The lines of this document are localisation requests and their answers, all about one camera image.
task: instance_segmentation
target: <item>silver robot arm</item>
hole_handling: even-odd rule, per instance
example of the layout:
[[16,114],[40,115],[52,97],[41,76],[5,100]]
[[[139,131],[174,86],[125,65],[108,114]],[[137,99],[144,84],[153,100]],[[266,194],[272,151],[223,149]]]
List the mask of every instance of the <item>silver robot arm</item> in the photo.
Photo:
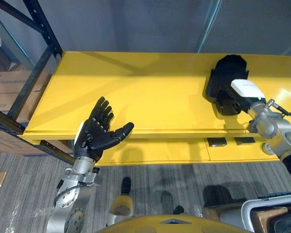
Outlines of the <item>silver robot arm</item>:
[[248,130],[267,139],[262,145],[264,152],[276,154],[291,174],[291,124],[282,114],[273,112],[271,106],[278,105],[271,99],[266,104],[256,102],[250,106],[248,114],[253,120]]
[[[283,114],[291,115],[275,103],[273,99],[268,102],[258,87],[249,80],[233,80],[228,93],[236,99],[241,110],[247,112],[251,118],[248,130],[259,133],[267,140],[262,148],[268,154],[276,154],[291,174],[291,124],[283,118]],[[273,112],[274,107],[283,114]]]
[[78,157],[72,168],[66,169],[61,187],[54,200],[54,210],[48,220],[47,233],[79,233],[84,222],[85,207],[91,196],[91,186],[101,184],[93,159]]
[[91,186],[100,185],[99,168],[95,163],[103,151],[123,141],[133,129],[128,123],[109,131],[113,118],[109,102],[101,97],[89,118],[81,123],[75,138],[72,168],[67,168],[60,181],[54,200],[54,209],[48,220],[47,233],[79,233],[84,222],[85,207],[91,196]]

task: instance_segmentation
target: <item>gray carpet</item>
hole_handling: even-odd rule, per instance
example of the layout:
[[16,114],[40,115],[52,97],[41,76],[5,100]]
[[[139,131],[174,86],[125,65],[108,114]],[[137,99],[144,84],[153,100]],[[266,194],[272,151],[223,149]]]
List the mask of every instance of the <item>gray carpet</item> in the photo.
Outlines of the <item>gray carpet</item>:
[[[8,172],[0,188],[0,233],[46,231],[65,167],[51,156],[29,158],[0,153],[0,171]],[[291,191],[291,177],[280,162],[102,167],[100,174],[104,182],[92,188],[83,233],[106,225],[107,211],[120,194],[125,176],[132,179],[137,216],[170,213],[179,204],[187,213],[203,216],[204,206]],[[169,206],[163,201],[166,197]]]

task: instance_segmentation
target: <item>yellow table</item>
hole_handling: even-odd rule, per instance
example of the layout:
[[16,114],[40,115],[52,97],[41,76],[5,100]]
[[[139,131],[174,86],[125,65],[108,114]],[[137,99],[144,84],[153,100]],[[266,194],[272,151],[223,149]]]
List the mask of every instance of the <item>yellow table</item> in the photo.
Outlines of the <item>yellow table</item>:
[[[128,148],[135,145],[144,152],[142,160],[126,155],[124,158],[129,159],[120,159],[123,151],[111,149],[113,155],[109,157],[113,159],[102,159],[101,163],[167,163],[173,156],[167,149],[170,145],[177,145],[187,153],[190,151],[187,145],[193,142],[201,151],[200,157],[191,159],[181,155],[178,161],[210,161],[212,152],[207,150],[203,139],[198,138],[257,136],[246,130],[250,120],[247,114],[221,116],[203,98],[206,78],[224,56],[65,52],[21,137],[32,143],[42,139],[73,139],[80,122],[88,118],[96,101],[104,96],[115,115],[111,129],[133,122],[135,128],[130,140],[123,145]],[[291,57],[247,54],[242,57],[247,61],[249,79],[266,98],[275,99],[291,111]],[[149,153],[153,154],[150,158],[147,157]]]

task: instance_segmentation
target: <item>gray wall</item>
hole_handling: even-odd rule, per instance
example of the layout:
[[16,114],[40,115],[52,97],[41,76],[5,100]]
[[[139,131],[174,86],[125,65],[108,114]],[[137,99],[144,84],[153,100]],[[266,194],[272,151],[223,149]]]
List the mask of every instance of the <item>gray wall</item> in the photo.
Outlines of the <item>gray wall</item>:
[[[21,0],[7,0],[30,16]],[[41,0],[63,50],[194,52],[209,0]],[[0,10],[35,63],[39,33]],[[291,0],[223,0],[202,52],[285,54]]]

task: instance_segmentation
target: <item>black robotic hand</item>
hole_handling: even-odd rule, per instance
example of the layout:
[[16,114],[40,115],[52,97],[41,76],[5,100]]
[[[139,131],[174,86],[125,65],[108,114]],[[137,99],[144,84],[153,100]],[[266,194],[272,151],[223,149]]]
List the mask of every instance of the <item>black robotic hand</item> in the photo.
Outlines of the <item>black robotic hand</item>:
[[95,162],[101,158],[103,150],[114,147],[123,141],[131,132],[134,124],[129,122],[115,131],[108,131],[110,120],[114,117],[110,113],[111,106],[104,97],[100,97],[89,118],[84,122],[74,146],[75,157],[86,156]]

